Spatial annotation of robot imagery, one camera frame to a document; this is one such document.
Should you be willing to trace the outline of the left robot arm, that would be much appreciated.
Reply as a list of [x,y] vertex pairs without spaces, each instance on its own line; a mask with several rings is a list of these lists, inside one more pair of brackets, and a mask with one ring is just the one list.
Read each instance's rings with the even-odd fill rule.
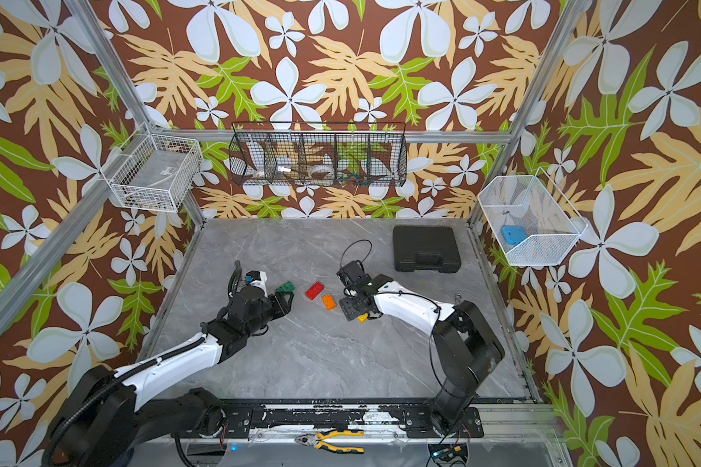
[[111,466],[167,434],[217,431],[222,404],[212,393],[194,389],[175,399],[161,393],[236,355],[271,321],[288,315],[293,298],[245,286],[188,341],[136,365],[87,371],[48,428],[42,465]]

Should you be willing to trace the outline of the dark green lego brick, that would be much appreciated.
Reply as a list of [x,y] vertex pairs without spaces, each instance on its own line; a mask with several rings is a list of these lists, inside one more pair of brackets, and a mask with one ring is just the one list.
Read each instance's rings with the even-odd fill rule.
[[294,293],[295,292],[295,285],[291,281],[286,281],[282,284],[280,284],[277,289],[277,292],[280,293]]

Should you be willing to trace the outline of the red lego brick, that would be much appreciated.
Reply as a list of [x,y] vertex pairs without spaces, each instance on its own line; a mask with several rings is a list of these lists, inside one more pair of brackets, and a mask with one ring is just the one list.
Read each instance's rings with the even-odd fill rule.
[[311,285],[305,292],[305,296],[309,301],[317,299],[321,292],[324,290],[324,285],[321,282],[315,282]]

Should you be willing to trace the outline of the orange lego brick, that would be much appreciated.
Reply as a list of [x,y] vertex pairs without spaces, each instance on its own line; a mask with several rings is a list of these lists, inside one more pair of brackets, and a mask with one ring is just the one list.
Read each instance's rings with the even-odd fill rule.
[[333,309],[336,309],[336,307],[337,307],[337,303],[335,302],[333,297],[329,294],[321,297],[321,303],[323,304],[323,307],[325,307],[325,309],[327,311],[333,311]]

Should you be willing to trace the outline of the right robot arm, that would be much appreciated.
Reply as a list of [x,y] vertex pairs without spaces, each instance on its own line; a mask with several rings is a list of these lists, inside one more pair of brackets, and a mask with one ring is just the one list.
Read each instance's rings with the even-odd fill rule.
[[432,425],[440,435],[450,433],[505,356],[480,309],[470,301],[438,302],[383,274],[340,272],[338,276],[344,285],[340,306],[348,320],[390,316],[428,336],[444,373],[432,400]]

